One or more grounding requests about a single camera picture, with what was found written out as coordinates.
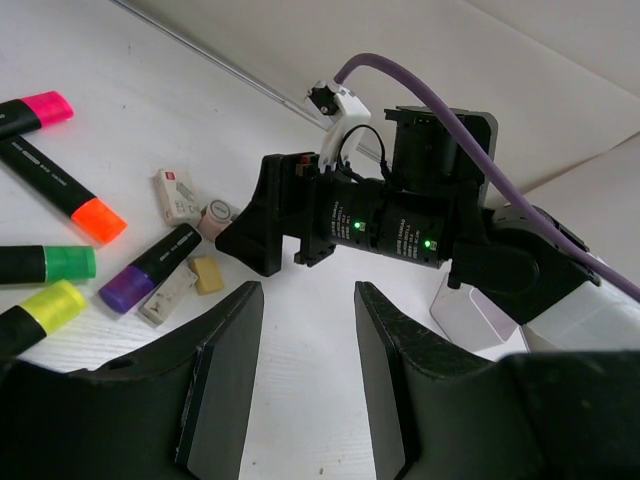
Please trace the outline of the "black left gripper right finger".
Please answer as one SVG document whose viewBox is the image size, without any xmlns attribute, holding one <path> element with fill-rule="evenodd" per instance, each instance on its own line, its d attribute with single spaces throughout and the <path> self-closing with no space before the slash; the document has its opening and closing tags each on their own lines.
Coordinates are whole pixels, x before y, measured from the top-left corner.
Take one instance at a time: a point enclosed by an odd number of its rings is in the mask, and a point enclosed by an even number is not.
<svg viewBox="0 0 640 480">
<path fill-rule="evenodd" d="M 635 479 L 639 355 L 514 354 L 492 362 L 355 286 L 379 479 Z"/>
</svg>

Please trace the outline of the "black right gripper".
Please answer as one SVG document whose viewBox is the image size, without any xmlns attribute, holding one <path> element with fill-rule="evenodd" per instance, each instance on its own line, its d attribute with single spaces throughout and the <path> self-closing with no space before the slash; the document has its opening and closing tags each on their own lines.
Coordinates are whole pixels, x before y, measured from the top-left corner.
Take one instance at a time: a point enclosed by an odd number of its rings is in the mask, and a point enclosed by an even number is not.
<svg viewBox="0 0 640 480">
<path fill-rule="evenodd" d="M 439 268 L 465 250 L 490 248 L 483 207 L 487 181 L 453 135 L 425 107 L 385 112 L 396 126 L 393 157 L 380 159 L 381 176 L 353 171 L 341 137 L 335 169 L 314 182 L 311 237 L 322 242 L 312 266 L 339 245 Z M 283 238 L 300 236 L 298 154 L 267 155 L 248 205 L 215 240 L 218 251 L 270 277 L 282 267 Z"/>
</svg>

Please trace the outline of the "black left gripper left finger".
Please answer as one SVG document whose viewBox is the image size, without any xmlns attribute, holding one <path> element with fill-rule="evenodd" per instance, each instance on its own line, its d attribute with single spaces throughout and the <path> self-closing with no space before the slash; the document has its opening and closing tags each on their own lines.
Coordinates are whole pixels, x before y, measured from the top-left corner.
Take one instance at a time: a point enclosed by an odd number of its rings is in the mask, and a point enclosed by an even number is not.
<svg viewBox="0 0 640 480">
<path fill-rule="evenodd" d="M 245 446 L 264 294 L 214 307 L 96 370 L 1 363 L 5 479 L 235 479 Z"/>
</svg>

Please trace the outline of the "yellow eraser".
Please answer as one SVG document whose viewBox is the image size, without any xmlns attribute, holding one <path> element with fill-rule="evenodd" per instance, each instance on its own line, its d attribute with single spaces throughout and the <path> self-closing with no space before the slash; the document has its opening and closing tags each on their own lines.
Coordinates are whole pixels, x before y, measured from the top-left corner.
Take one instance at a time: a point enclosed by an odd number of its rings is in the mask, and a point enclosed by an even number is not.
<svg viewBox="0 0 640 480">
<path fill-rule="evenodd" d="M 194 257 L 189 260 L 188 265 L 198 277 L 195 288 L 200 296 L 217 293 L 224 289 L 225 283 L 214 257 Z"/>
</svg>

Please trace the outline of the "boxed white eraser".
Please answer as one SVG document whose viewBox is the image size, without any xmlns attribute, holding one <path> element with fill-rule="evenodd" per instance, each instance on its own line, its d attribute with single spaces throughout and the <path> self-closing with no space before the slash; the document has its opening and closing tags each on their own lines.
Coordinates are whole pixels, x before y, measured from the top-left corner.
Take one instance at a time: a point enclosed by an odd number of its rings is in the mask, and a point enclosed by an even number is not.
<svg viewBox="0 0 640 480">
<path fill-rule="evenodd" d="M 187 170 L 159 169 L 153 177 L 162 217 L 168 226 L 195 227 L 201 219 L 197 194 Z"/>
</svg>

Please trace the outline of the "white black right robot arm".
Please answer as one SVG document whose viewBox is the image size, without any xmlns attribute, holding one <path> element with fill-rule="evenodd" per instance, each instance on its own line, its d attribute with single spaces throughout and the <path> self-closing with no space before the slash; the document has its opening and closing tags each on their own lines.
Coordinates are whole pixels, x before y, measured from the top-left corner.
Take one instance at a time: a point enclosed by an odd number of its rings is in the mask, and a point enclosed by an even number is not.
<svg viewBox="0 0 640 480">
<path fill-rule="evenodd" d="M 484 207 L 484 175 L 434 114 L 398 107 L 386 117 L 396 136 L 382 179 L 345 166 L 324 173 L 311 153 L 267 156 L 217 249 L 266 277 L 281 268 L 285 237 L 299 240 L 294 260 L 307 267 L 341 245 L 430 268 L 450 263 L 452 285 L 478 288 L 518 323 L 597 284 L 512 209 Z"/>
</svg>

